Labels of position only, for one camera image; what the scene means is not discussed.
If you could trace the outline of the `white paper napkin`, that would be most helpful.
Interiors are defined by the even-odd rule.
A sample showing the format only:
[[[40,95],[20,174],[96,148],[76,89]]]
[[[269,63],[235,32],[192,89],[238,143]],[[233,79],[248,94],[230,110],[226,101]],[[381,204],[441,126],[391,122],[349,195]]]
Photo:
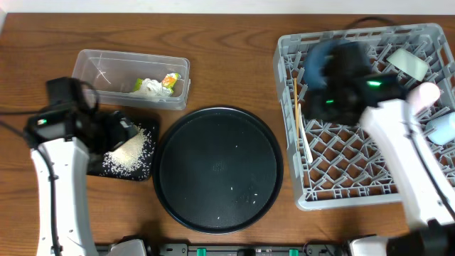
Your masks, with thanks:
[[[137,79],[132,94],[147,97],[170,97],[173,94],[173,89],[164,87],[157,80]]]

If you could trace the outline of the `white plastic spoon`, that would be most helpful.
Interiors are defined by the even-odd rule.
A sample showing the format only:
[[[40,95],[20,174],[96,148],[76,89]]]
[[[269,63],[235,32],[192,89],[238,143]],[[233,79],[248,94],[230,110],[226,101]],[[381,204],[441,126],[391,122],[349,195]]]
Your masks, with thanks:
[[[308,139],[306,137],[306,131],[304,129],[304,120],[303,120],[303,117],[302,117],[302,111],[301,111],[301,104],[299,103],[298,104],[298,111],[299,111],[299,129],[300,129],[300,132],[301,132],[301,137],[302,137],[302,141],[303,141],[303,145],[304,145],[304,151],[305,151],[305,155],[306,155],[306,160],[309,164],[312,164],[313,163],[313,157],[312,157],[312,153],[311,153],[311,149],[310,149],[310,146],[309,146],[309,142],[308,142]]]

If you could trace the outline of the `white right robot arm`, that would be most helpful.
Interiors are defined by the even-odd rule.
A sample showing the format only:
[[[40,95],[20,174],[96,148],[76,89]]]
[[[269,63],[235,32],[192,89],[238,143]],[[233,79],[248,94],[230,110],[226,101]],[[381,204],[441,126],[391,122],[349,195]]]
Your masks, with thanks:
[[[349,255],[453,255],[454,189],[414,118],[417,108],[392,73],[375,74],[357,42],[317,43],[304,61],[306,115],[359,125],[376,143],[402,197],[409,233],[353,239]]]

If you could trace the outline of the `wooden chopstick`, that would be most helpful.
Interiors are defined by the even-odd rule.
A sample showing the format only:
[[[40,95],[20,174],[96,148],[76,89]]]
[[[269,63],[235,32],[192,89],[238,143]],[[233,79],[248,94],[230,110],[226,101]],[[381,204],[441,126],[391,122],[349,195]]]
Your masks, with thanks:
[[[296,127],[296,147],[299,147],[299,107],[298,107],[298,86],[297,79],[293,78],[293,92],[294,92],[294,118]]]

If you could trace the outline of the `blue plate with rice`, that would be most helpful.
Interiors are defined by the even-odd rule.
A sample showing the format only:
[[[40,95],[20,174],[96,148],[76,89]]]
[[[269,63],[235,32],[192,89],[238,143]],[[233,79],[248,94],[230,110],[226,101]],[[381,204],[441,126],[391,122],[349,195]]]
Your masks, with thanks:
[[[322,90],[326,87],[326,78],[323,69],[328,62],[327,57],[338,45],[349,43],[348,40],[327,40],[317,43],[304,60],[303,79],[309,90]]]

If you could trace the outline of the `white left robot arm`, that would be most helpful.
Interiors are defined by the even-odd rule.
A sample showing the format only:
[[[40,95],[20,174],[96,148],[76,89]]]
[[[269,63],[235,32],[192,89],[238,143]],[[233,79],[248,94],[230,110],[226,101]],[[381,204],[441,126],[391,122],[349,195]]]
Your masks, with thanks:
[[[90,227],[87,169],[135,137],[138,129],[122,112],[99,111],[83,88],[62,77],[45,84],[49,105],[29,117],[23,138],[38,179],[38,255],[98,255]]]

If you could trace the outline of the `green bowl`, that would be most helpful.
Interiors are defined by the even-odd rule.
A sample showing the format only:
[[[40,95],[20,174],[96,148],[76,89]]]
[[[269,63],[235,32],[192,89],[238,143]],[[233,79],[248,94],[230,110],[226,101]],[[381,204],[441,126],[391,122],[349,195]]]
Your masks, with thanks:
[[[397,49],[392,53],[387,58],[387,61],[419,82],[423,81],[429,69],[427,62],[403,48]]]

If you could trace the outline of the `light blue cup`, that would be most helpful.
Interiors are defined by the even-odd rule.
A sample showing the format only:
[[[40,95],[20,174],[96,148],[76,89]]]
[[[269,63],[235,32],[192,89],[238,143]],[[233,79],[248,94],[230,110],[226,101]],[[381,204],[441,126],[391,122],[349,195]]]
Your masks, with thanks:
[[[454,113],[437,117],[426,125],[428,139],[437,145],[445,145],[454,140]]]

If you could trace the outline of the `pink cup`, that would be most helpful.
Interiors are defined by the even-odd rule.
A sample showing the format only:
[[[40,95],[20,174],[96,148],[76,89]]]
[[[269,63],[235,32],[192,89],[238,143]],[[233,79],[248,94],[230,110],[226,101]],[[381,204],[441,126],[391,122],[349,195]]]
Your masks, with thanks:
[[[432,82],[423,82],[413,89],[407,96],[412,114],[417,114],[433,105],[440,98],[440,89]]]

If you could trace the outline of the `yellow green snack wrapper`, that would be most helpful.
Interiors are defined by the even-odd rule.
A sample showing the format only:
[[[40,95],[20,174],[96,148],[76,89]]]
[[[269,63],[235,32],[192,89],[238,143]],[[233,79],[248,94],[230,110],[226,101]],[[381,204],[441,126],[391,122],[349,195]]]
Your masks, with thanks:
[[[172,88],[180,79],[180,75],[178,73],[169,73],[165,76],[165,78],[160,82],[164,87]]]

